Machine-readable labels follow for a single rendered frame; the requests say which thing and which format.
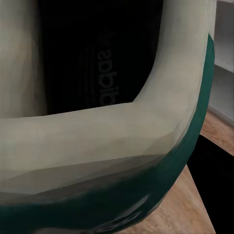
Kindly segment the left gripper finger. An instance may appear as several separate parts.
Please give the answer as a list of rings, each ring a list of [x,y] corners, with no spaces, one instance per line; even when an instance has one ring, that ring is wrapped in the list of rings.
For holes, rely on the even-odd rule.
[[[234,156],[200,134],[187,166],[216,234],[234,234]]]

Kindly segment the gym shoe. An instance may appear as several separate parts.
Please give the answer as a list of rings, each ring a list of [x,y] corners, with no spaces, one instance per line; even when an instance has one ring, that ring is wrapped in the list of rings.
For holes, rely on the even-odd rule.
[[[0,234],[115,234],[187,164],[217,0],[0,0]]]

